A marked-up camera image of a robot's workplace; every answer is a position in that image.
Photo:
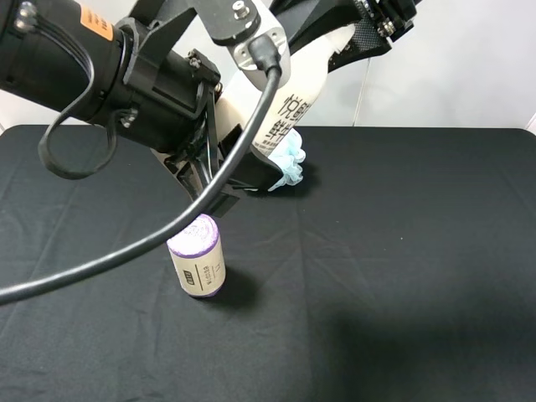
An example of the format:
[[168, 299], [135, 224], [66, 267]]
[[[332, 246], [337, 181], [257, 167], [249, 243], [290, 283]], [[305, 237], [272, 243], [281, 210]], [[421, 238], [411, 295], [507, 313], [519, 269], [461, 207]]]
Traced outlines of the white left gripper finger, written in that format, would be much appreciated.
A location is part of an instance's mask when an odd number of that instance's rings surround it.
[[215, 104], [219, 160], [224, 161], [260, 100], [257, 90], [242, 71], [236, 72]]

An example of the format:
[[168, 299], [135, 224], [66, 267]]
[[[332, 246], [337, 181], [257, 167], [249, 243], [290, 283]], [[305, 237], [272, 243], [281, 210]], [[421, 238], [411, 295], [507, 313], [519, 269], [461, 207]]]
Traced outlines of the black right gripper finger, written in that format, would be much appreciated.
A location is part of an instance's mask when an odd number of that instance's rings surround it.
[[340, 53], [328, 61], [328, 73], [363, 59], [371, 59], [391, 50], [389, 41], [382, 37], [373, 22], [362, 19], [355, 24], [355, 32]]
[[285, 29], [291, 54], [337, 29], [369, 18], [361, 1], [272, 1], [269, 10]]

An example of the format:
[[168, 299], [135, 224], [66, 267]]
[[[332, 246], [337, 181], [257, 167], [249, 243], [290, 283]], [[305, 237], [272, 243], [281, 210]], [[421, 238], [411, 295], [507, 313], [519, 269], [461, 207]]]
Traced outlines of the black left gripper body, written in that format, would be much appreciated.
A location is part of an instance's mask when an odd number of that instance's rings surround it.
[[197, 49], [183, 57], [173, 46], [205, 1], [138, 1], [116, 25], [127, 40], [125, 89], [117, 133], [162, 153], [180, 148], [204, 121], [221, 80], [216, 65]]

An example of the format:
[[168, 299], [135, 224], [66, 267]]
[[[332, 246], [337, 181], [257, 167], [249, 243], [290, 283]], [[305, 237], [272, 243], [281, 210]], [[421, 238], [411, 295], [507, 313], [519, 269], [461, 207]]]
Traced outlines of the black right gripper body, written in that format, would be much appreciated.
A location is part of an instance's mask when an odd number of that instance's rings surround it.
[[419, 0], [360, 0], [383, 38], [397, 41], [414, 27]]

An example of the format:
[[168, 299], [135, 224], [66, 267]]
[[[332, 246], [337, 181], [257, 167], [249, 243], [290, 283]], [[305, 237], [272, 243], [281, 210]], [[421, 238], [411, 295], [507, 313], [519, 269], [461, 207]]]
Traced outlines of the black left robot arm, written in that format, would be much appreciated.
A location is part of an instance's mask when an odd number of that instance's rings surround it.
[[190, 198], [221, 163], [215, 106], [220, 74], [196, 49], [173, 51], [194, 19], [259, 89], [272, 44], [290, 74], [286, 34], [260, 1], [138, 1], [118, 23], [75, 1], [1, 4], [1, 87], [107, 132], [105, 160], [119, 137], [149, 147]]

